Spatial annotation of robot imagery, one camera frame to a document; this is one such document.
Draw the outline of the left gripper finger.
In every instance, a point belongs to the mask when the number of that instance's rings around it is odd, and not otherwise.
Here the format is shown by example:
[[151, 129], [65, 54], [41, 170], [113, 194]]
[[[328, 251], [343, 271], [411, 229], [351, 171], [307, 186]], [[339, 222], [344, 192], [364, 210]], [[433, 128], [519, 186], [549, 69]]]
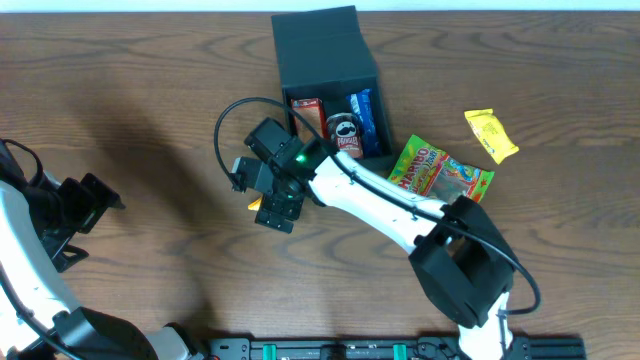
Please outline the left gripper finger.
[[120, 195], [94, 174], [87, 173], [80, 184], [94, 197], [91, 211], [84, 220], [80, 233], [88, 234], [108, 209], [124, 210], [126, 208]]
[[42, 245], [58, 273], [67, 271], [72, 266], [89, 257], [82, 248], [71, 245], [72, 237], [46, 236]]

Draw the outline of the small red Pringles can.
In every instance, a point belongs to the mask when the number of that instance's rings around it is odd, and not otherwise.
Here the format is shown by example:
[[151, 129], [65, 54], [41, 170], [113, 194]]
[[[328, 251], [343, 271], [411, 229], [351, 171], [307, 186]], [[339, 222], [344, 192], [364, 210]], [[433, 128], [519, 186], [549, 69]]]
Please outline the small red Pringles can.
[[327, 131], [339, 151], [346, 152], [354, 159], [364, 157], [360, 129], [354, 114], [338, 113], [330, 116], [327, 119]]

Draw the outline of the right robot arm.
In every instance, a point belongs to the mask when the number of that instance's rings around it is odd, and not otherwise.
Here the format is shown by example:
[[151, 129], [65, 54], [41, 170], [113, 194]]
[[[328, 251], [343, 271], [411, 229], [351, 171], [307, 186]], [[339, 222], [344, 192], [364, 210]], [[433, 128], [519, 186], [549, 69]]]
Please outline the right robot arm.
[[326, 140], [307, 143], [267, 118], [246, 138], [253, 157], [236, 159], [234, 188], [275, 201], [257, 222], [291, 231], [305, 198], [345, 211], [389, 237], [408, 259], [428, 299], [455, 322], [469, 359], [504, 359], [513, 340], [506, 303], [516, 257], [482, 207], [404, 190]]

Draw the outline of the blue snack bar wrapper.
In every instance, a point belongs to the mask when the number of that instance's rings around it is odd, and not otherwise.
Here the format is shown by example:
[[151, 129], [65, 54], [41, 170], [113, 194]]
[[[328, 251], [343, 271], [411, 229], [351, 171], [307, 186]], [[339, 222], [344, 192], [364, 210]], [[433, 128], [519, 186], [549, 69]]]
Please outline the blue snack bar wrapper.
[[366, 157], [379, 157], [382, 148], [377, 134], [371, 105], [371, 89], [363, 89], [346, 97], [351, 112], [359, 122], [363, 151]]

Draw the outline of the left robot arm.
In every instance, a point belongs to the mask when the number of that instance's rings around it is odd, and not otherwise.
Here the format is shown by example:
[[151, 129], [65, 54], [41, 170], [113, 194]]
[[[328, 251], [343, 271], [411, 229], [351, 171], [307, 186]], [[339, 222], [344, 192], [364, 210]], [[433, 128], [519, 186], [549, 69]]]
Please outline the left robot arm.
[[61, 275], [87, 258], [71, 245], [120, 196], [95, 175], [58, 182], [43, 165], [26, 178], [1, 142], [1, 352], [8, 359], [206, 359], [206, 345], [176, 323], [143, 333], [83, 306]]

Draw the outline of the dark green box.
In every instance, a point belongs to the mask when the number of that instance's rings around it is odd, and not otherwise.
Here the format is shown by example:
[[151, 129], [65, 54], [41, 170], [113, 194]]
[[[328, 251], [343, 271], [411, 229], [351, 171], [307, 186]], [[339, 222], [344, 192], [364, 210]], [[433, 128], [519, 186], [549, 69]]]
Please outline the dark green box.
[[353, 6], [271, 17], [283, 101], [319, 98], [325, 114], [348, 112], [347, 97], [371, 91], [379, 156], [360, 163], [387, 172], [395, 163], [393, 137], [386, 118], [378, 67], [361, 34]]

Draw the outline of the small orange yellow snack bag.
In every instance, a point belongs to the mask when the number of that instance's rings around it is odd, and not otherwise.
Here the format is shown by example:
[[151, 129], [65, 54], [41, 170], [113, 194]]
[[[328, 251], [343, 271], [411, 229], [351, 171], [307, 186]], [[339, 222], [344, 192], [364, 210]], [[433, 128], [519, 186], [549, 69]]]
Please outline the small orange yellow snack bag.
[[262, 204], [262, 198], [258, 198], [255, 201], [253, 201], [252, 203], [250, 203], [247, 208], [251, 211], [258, 211], [260, 209], [260, 206]]

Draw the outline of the red and white carton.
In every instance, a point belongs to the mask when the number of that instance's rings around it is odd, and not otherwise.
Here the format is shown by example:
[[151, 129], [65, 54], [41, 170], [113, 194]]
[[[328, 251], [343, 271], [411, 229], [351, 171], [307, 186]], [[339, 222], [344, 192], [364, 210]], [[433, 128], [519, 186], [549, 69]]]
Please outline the red and white carton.
[[[322, 100], [319, 98], [308, 98], [292, 100], [291, 107], [314, 128], [323, 138], [327, 137], [326, 116]], [[310, 130], [301, 122], [299, 118], [294, 120], [297, 136], [304, 142], [313, 138]]]

